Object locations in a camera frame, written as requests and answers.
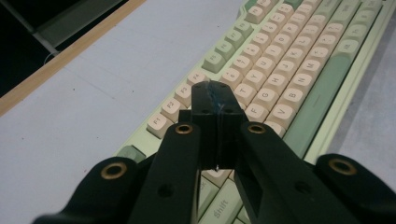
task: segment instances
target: spacebar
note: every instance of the spacebar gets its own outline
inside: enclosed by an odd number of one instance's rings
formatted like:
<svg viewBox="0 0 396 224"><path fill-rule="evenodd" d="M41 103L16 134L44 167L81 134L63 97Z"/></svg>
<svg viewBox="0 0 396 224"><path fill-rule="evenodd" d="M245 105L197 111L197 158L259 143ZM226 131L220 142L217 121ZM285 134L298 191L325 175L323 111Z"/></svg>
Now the spacebar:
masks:
<svg viewBox="0 0 396 224"><path fill-rule="evenodd" d="M330 58L283 137L286 144L300 158L304 156L311 144L351 63L352 61L343 55L336 55Z"/></svg>

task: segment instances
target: brown edge trim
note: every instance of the brown edge trim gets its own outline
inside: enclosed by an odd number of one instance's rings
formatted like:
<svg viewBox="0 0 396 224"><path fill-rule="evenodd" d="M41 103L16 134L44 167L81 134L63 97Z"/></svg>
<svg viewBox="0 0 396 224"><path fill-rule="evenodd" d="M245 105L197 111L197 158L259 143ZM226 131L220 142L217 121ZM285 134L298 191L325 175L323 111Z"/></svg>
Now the brown edge trim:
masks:
<svg viewBox="0 0 396 224"><path fill-rule="evenodd" d="M55 58L42 66L21 84L0 98L0 117L5 115L12 107L23 101L30 93L55 75L70 61L76 58L84 49L99 39L113 26L122 21L146 0L130 0L114 11L111 15L93 27L87 34L58 54Z"/></svg>

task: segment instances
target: desk surface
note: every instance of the desk surface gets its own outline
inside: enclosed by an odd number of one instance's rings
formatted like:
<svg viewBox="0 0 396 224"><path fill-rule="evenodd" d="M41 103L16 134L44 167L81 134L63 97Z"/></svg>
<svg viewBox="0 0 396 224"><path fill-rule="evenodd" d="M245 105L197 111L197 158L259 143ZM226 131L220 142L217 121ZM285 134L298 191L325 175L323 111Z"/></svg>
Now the desk surface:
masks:
<svg viewBox="0 0 396 224"><path fill-rule="evenodd" d="M241 4L148 0L22 97L0 118L0 223L30 223L61 210L84 175L121 146L228 30ZM395 22L331 148L362 161L394 189L396 99L388 89L396 85ZM378 115L373 107L384 109Z"/></svg>

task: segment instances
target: shift key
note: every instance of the shift key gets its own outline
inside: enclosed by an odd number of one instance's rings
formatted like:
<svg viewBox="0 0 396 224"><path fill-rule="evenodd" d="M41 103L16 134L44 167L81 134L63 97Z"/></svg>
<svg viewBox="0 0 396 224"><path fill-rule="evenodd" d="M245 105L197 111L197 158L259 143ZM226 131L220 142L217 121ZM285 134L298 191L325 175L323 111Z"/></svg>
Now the shift key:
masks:
<svg viewBox="0 0 396 224"><path fill-rule="evenodd" d="M231 224L242 207L235 183L227 179L199 223Z"/></svg>

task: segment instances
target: mechanical keyboard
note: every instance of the mechanical keyboard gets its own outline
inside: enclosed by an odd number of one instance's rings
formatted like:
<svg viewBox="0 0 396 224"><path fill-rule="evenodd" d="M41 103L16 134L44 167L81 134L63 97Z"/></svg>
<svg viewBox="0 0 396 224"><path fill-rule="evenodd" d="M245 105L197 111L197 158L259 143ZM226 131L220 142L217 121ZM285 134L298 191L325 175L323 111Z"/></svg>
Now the mechanical keyboard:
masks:
<svg viewBox="0 0 396 224"><path fill-rule="evenodd" d="M186 74L115 155L155 153L191 86L229 85L249 120L264 122L306 161L325 153L375 52L393 0L259 0ZM202 171L200 223L249 223L232 170Z"/></svg>

